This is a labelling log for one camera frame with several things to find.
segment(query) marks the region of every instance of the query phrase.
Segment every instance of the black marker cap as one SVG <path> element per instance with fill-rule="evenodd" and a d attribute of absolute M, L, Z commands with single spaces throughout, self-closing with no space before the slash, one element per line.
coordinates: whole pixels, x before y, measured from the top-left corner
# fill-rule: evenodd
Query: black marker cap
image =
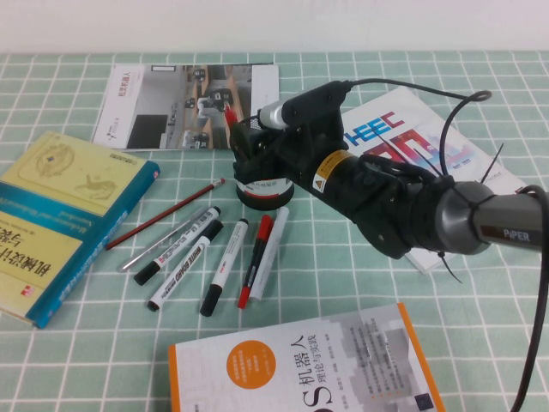
<path fill-rule="evenodd" d="M 156 312 L 156 311 L 158 311 L 158 310 L 160 309 L 159 306 L 156 305 L 156 304 L 155 304 L 153 301 L 151 301 L 151 300 L 150 300 L 149 302 L 147 302 L 147 307 L 148 307 L 151 311 L 153 311 L 153 312 Z"/>
<path fill-rule="evenodd" d="M 155 261 L 153 261 L 145 266 L 143 269 L 141 269 L 139 272 L 137 272 L 134 275 L 134 279 L 136 280 L 138 285 L 143 286 L 159 270 L 160 266 Z"/>
<path fill-rule="evenodd" d="M 215 236 L 217 236 L 217 233 L 219 233 L 222 228 L 223 228 L 223 223 L 215 219 L 214 221 L 211 221 L 209 225 L 206 226 L 201 236 L 208 238 L 209 241 L 211 242 L 212 240 L 214 240 Z"/>
<path fill-rule="evenodd" d="M 223 292 L 223 288 L 220 285 L 209 285 L 208 293 L 200 308 L 200 314 L 206 317 L 212 316 L 214 313 L 215 305 Z"/>

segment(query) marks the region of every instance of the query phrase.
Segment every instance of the yellow book cover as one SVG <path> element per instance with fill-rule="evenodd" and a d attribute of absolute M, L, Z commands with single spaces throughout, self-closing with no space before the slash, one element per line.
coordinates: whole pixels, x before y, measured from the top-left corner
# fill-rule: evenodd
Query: yellow book cover
<path fill-rule="evenodd" d="M 0 310 L 44 327 L 159 175 L 48 132 L 0 178 Z"/>
<path fill-rule="evenodd" d="M 444 412 L 404 304 L 168 349 L 173 412 Z"/>

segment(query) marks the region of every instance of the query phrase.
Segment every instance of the orange label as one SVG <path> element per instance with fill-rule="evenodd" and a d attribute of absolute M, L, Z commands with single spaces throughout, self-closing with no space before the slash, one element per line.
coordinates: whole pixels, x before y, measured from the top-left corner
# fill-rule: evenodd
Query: orange label
<path fill-rule="evenodd" d="M 243 389 L 265 386 L 275 375 L 275 354 L 259 341 L 239 343 L 226 360 L 226 371 L 231 381 Z"/>
<path fill-rule="evenodd" d="M 324 193 L 324 186 L 326 185 L 326 180 L 328 180 L 329 175 L 332 174 L 337 165 L 349 157 L 353 157 L 353 155 L 343 149 L 330 153 L 318 167 L 315 177 L 312 180 L 312 188 Z"/>

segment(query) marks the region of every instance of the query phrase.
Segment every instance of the pencil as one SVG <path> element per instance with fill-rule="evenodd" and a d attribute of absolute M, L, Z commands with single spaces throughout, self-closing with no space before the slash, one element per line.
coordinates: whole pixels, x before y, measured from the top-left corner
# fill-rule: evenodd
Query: pencil
<path fill-rule="evenodd" d="M 123 234 L 118 239 L 113 240 L 111 243 L 109 243 L 109 244 L 107 244 L 107 246 L 105 246 L 105 249 L 109 250 L 109 249 L 112 249 L 116 245 L 120 245 L 122 242 L 124 242 L 125 240 L 128 240 L 133 235 L 140 233 L 141 230 L 144 230 L 147 227 L 152 226 L 157 221 L 160 221 L 160 220 L 164 219 L 166 216 L 171 215 L 176 210 L 179 210 L 179 209 L 183 208 L 183 206 L 189 204 L 193 200 L 195 200 L 195 199 L 199 198 L 200 196 L 208 193 L 209 191 L 215 189 L 217 186 L 223 185 L 224 183 L 225 183 L 224 179 L 215 180 L 211 185 L 208 185 L 205 188 L 199 190 L 194 195 L 190 195 L 185 200 L 182 200 L 181 202 L 179 202 L 175 206 L 171 206 L 171 208 L 169 208 L 168 210 L 163 211 L 162 213 L 160 213 L 159 215 L 153 217 L 149 221 L 146 221 L 145 223 L 143 223 L 142 225 L 136 227 L 135 229 L 130 230 L 126 234 Z"/>

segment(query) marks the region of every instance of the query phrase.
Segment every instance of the white wall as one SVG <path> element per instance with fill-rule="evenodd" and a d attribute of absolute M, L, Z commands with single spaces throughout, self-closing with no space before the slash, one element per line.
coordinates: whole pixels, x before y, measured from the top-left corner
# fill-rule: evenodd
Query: white wall
<path fill-rule="evenodd" d="M 549 49 L 548 0 L 0 0 L 0 52 Z"/>

